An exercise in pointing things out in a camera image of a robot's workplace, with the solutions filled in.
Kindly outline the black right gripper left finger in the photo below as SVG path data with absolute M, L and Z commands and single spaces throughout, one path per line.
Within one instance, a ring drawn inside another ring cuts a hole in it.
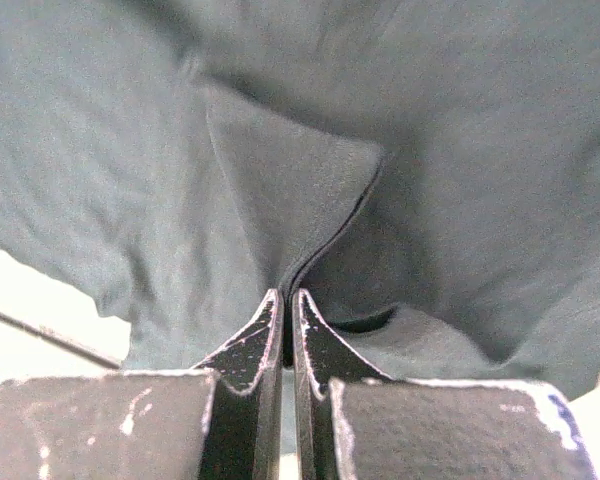
M 274 479 L 284 304 L 189 369 L 0 385 L 0 479 Z

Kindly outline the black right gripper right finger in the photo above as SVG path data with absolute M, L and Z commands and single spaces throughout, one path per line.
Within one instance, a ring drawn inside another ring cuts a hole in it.
M 593 479 L 564 396 L 523 380 L 396 380 L 293 298 L 303 479 Z

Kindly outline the black t shirt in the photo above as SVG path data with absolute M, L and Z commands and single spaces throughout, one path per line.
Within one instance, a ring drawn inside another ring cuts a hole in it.
M 0 1 L 0 249 L 184 368 L 306 288 L 397 377 L 600 368 L 600 1 Z

